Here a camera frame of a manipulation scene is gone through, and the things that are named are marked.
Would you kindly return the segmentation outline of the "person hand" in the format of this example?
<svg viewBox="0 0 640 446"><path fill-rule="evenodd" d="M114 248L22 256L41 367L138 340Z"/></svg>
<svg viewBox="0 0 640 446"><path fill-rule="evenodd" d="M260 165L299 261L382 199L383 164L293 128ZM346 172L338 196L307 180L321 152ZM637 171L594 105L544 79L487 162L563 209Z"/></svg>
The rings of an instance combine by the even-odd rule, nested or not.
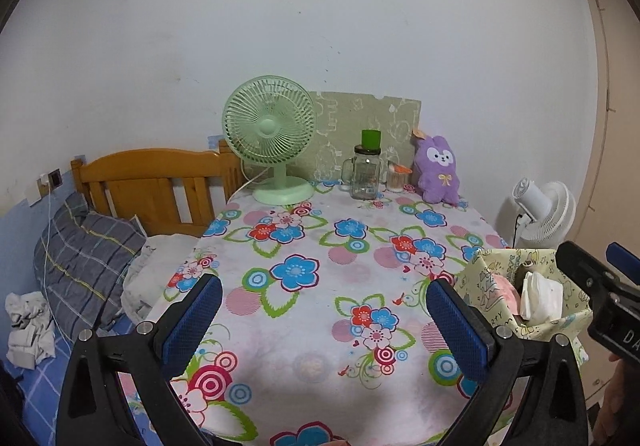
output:
<svg viewBox="0 0 640 446"><path fill-rule="evenodd" d="M597 416L592 434L597 445L604 445L620 425L620 412L627 405L634 406L639 402L639 368L629 365L620 356L611 354L610 362L614 362L614 374L604 391L603 405Z"/></svg>

